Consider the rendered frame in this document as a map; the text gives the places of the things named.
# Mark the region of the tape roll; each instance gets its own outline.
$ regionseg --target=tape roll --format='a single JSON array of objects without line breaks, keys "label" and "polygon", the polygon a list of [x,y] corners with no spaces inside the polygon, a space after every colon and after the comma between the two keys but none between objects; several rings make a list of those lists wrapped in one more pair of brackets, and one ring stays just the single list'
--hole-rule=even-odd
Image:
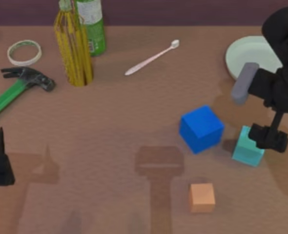
[{"label": "tape roll", "polygon": [[[32,58],[31,60],[27,60],[27,61],[15,61],[12,58],[12,54],[15,50],[17,50],[19,47],[21,46],[25,46],[25,45],[31,45],[31,46],[35,46],[38,49],[38,53],[37,55]],[[19,66],[19,67],[26,67],[26,66],[30,66],[31,64],[36,63],[42,56],[42,49],[41,46],[33,41],[33,40],[21,40],[16,42],[15,44],[13,44],[11,47],[8,48],[7,50],[7,57],[9,59],[9,61],[11,62],[11,64],[15,65],[15,66]]]}]

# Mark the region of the white plate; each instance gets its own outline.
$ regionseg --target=white plate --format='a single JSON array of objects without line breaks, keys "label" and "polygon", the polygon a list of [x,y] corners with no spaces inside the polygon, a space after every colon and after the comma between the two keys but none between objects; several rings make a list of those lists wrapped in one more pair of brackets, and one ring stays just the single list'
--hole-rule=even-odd
[{"label": "white plate", "polygon": [[236,40],[226,51],[226,65],[237,79],[247,62],[256,62],[260,68],[275,73],[282,63],[263,36],[249,36]]}]

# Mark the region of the wooden table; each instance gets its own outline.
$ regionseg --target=wooden table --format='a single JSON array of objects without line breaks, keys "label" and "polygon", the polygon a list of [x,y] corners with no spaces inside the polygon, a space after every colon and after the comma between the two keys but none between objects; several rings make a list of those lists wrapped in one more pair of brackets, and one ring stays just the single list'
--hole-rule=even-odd
[{"label": "wooden table", "polygon": [[[0,234],[288,234],[288,149],[266,151],[258,168],[231,159],[243,125],[273,118],[260,99],[232,102],[224,62],[234,40],[260,28],[106,30],[108,50],[93,59],[95,80],[75,88],[52,27],[0,27],[0,68],[12,66],[11,44],[33,39],[43,57],[32,67],[58,85],[49,94],[33,88],[0,114],[17,180],[0,188]],[[123,75],[174,39],[181,40],[178,49]],[[13,82],[0,73],[0,93]],[[226,128],[221,144],[193,155],[178,135],[179,121],[204,104]],[[288,132],[288,115],[280,128]],[[139,169],[169,157],[181,171]],[[202,181],[214,184],[216,209],[191,214],[188,185]]]}]

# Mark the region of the yellow bundle of sticks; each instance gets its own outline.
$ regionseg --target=yellow bundle of sticks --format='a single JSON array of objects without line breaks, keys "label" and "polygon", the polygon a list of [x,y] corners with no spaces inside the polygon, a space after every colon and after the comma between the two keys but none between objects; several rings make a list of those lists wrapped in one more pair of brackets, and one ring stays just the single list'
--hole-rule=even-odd
[{"label": "yellow bundle of sticks", "polygon": [[60,0],[59,5],[54,31],[66,74],[72,85],[85,86],[93,80],[86,27],[80,24],[70,0]]}]

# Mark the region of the orange cube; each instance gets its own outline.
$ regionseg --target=orange cube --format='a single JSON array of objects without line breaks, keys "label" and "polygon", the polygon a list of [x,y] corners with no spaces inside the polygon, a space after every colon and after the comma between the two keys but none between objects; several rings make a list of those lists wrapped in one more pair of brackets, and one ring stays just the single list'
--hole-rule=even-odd
[{"label": "orange cube", "polygon": [[215,208],[213,185],[191,184],[189,188],[189,203],[193,213],[210,213]]}]

